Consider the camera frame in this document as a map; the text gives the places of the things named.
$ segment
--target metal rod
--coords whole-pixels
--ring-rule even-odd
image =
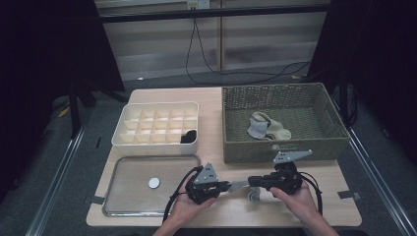
[[[350,119],[349,119],[349,113],[347,111],[347,75],[346,71],[343,68],[341,71],[341,78],[339,81],[339,101],[340,101],[340,113],[341,118],[345,124],[346,127],[351,126]]]
[[[222,8],[208,10],[184,10],[171,12],[140,13],[140,14],[111,14],[98,17],[77,17],[67,18],[64,21],[71,23],[101,22],[101,23],[123,23],[123,22],[143,22],[176,19],[194,18],[214,18],[214,17],[236,17],[253,15],[273,15],[273,14],[294,14],[294,13],[313,13],[327,12],[329,10],[345,11],[348,8],[361,7],[363,4],[343,3],[343,4],[313,4],[313,5],[293,5],[280,7],[257,7],[257,8]]]
[[[380,171],[375,166],[374,162],[366,152],[365,148],[359,141],[359,138],[356,136],[353,129],[349,128],[348,132],[351,137],[350,145],[352,146],[365,172],[368,174],[368,177],[370,178],[371,182],[374,184],[374,187],[380,195],[382,201],[386,205],[387,210],[392,216],[392,219],[398,226],[399,231],[401,231],[401,234],[406,236],[417,235],[417,230],[413,225],[409,215],[407,214],[399,200],[396,198],[395,194],[392,192],[390,187],[387,185],[387,182],[385,181],[384,177],[381,175]]]
[[[55,174],[55,177],[52,180],[51,185],[49,186],[49,190],[46,193],[41,206],[36,212],[30,227],[26,233],[26,236],[38,236],[42,235],[43,229],[46,225],[46,222],[49,218],[49,215],[55,205],[56,199],[58,198],[58,194],[62,188],[62,185],[65,180],[65,176],[71,166],[72,160],[77,152],[77,149],[80,145],[81,140],[83,139],[84,131],[86,128],[86,124],[89,122],[89,118],[92,114],[92,110],[89,109],[85,116],[85,120],[83,125],[81,126],[80,131],[78,134],[70,141],[67,151],[62,158],[61,164],[58,167],[58,170]]]

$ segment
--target stainless steel tray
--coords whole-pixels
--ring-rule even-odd
[[[120,158],[113,171],[102,211],[106,216],[163,216],[169,197],[192,168],[196,155],[129,156]],[[149,181],[157,178],[155,188]]]

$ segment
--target black cable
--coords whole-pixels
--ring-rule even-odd
[[[70,98],[65,99],[64,101],[62,101],[61,103],[59,103],[58,105],[55,105],[52,107],[53,111],[58,110],[61,107],[65,107],[66,105],[68,105],[70,103]]]
[[[203,168],[202,166],[199,167],[194,167],[193,169],[191,169],[190,171],[188,171],[188,173],[184,176],[184,178],[181,180],[180,185],[178,185],[177,189],[175,190],[174,194],[172,194],[171,197],[169,197],[169,201],[168,204],[166,205],[165,208],[165,212],[163,213],[163,219],[162,219],[162,223],[166,220],[166,218],[168,218],[168,213],[169,210],[171,209],[172,204],[174,203],[175,199],[184,193],[179,193],[181,187],[183,186],[184,182],[187,180],[188,176],[193,173],[194,171],[199,171],[201,168]]]
[[[190,51],[191,51],[191,47],[192,47],[192,45],[193,45],[194,33],[196,32],[196,30],[197,30],[197,35],[198,35],[199,42],[200,42],[200,49],[201,49],[201,51],[202,51],[202,55],[203,55],[204,61],[205,61],[205,63],[206,63],[206,66],[207,66],[207,67],[208,67],[208,68],[209,68],[209,69],[210,69],[213,73],[218,74],[218,75],[221,75],[221,76],[237,75],[237,74],[255,74],[255,75],[268,75],[268,76],[272,76],[272,77],[270,77],[270,78],[266,78],[266,79],[259,80],[259,81],[254,81],[254,82],[249,82],[249,83],[242,83],[242,84],[232,83],[232,84],[228,84],[228,85],[237,86],[237,85],[250,85],[250,84],[256,84],[256,83],[267,82],[267,81],[272,80],[272,79],[275,79],[275,78],[277,78],[277,77],[279,77],[279,76],[291,75],[291,74],[294,74],[294,73],[296,73],[296,72],[299,72],[299,71],[301,71],[304,67],[306,67],[308,64],[310,64],[310,63],[311,63],[311,60],[310,60],[310,61],[307,61],[307,62],[295,62],[295,63],[291,63],[291,64],[286,65],[286,66],[284,67],[284,69],[282,69],[282,71],[281,71],[280,73],[278,73],[278,74],[275,74],[275,73],[264,73],[264,72],[230,72],[230,73],[221,73],[221,72],[217,72],[217,71],[213,70],[213,69],[209,66],[209,63],[208,63],[208,61],[207,61],[207,59],[206,59],[206,55],[205,55],[205,53],[204,53],[203,43],[202,43],[202,39],[201,39],[201,37],[200,37],[199,27],[198,27],[198,25],[197,25],[197,21],[196,21],[196,19],[194,19],[193,33],[191,34],[190,46],[189,46],[189,48],[188,48],[188,53],[187,53],[187,62],[186,62],[185,69],[186,69],[187,75],[188,75],[188,77],[190,78],[190,80],[191,80],[191,81],[193,81],[193,82],[194,82],[194,83],[196,83],[196,84],[201,84],[201,85],[212,85],[212,86],[213,86],[213,85],[217,85],[217,83],[198,82],[198,81],[196,81],[195,79],[193,79],[193,77],[190,75],[190,73],[189,73],[189,71],[188,71],[188,62],[189,62],[189,59],[190,59]],[[286,70],[289,66],[292,66],[292,65],[295,65],[295,64],[301,64],[301,63],[302,63],[302,64],[304,64],[304,65],[303,65],[301,68],[299,68],[298,70],[293,71],[293,72],[290,72],[290,73],[284,73],[284,71],[285,71],[285,70]]]
[[[304,176],[304,175],[301,175],[301,177],[305,180],[305,181],[307,181],[313,188],[314,188],[314,190],[316,191],[316,197],[317,197],[317,209],[318,209],[318,211],[319,211],[319,213],[321,214],[321,215],[323,215],[323,200],[322,200],[322,191],[320,191],[320,189],[319,189],[319,184],[317,183],[317,181],[316,181],[316,179],[312,176],[312,175],[310,175],[310,174],[308,174],[308,173],[305,173],[305,172],[300,172],[300,174],[307,174],[308,176],[310,176],[313,180],[314,180],[314,182],[312,181],[312,180],[310,180],[309,178],[307,178],[306,176]]]
[[[350,115],[348,117],[348,126],[355,124],[356,119],[358,118],[358,96],[356,91],[353,91],[352,100],[350,101]]]

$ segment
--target white ice cube tray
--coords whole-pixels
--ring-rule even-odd
[[[127,104],[111,142],[125,156],[195,154],[198,116],[196,102]],[[193,130],[196,139],[181,144],[181,137]]]

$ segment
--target person's arm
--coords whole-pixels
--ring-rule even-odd
[[[153,236],[171,236],[174,233],[190,223],[201,211],[209,208],[214,202],[215,198],[208,199],[201,205],[195,204],[190,200],[185,192],[185,181],[184,185],[180,189],[180,194],[175,200],[174,207],[168,218],[162,223],[162,225],[156,230]]]
[[[287,195],[278,188],[269,190],[274,196],[285,202],[287,208],[300,219],[303,226],[310,229],[314,235],[333,236],[337,232],[317,211],[309,185],[303,181],[301,189],[294,195]]]

